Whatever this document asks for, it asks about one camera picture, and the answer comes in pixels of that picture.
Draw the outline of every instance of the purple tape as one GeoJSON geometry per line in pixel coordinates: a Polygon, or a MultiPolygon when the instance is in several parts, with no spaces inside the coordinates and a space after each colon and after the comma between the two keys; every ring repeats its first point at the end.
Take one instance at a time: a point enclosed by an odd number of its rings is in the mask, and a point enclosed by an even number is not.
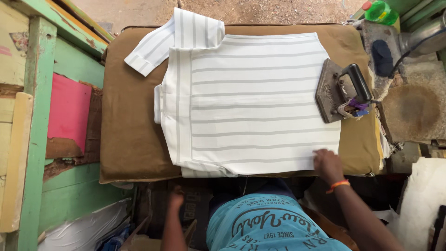
{"type": "Polygon", "coordinates": [[[365,110],[368,107],[368,104],[361,104],[358,101],[356,101],[355,98],[352,98],[350,102],[348,103],[349,106],[354,106],[358,108],[359,110],[365,110]]]}

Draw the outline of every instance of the pink paper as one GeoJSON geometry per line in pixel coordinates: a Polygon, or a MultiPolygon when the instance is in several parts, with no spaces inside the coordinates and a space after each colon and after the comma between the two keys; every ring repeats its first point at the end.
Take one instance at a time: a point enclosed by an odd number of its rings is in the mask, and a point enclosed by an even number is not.
{"type": "Polygon", "coordinates": [[[85,151],[91,87],[53,74],[48,137],[71,138],[85,151]]]}

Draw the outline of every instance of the dirt ground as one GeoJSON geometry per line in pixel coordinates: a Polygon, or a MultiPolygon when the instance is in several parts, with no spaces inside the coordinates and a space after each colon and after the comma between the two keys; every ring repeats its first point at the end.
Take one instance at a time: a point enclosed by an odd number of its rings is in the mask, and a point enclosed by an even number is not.
{"type": "MultiPolygon", "coordinates": [[[[72,0],[93,20],[128,25],[162,25],[178,0],[72,0]]],[[[232,23],[342,23],[365,0],[180,0],[182,9],[232,23]]]]}

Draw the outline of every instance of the shirt sleeve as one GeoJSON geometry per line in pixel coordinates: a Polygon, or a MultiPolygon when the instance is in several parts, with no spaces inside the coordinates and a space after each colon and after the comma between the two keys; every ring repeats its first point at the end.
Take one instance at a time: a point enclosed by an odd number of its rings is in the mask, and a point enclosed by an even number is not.
{"type": "Polygon", "coordinates": [[[175,8],[170,20],[147,34],[124,61],[144,76],[169,57],[169,49],[217,47],[224,37],[224,23],[175,8]]]}

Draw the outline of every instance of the blue t-shirt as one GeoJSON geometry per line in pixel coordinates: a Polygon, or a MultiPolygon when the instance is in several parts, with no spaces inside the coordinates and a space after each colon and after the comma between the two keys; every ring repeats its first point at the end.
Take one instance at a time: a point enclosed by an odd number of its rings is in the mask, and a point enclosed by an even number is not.
{"type": "Polygon", "coordinates": [[[206,243],[210,251],[350,250],[329,238],[293,198],[259,193],[218,208],[206,243]]]}

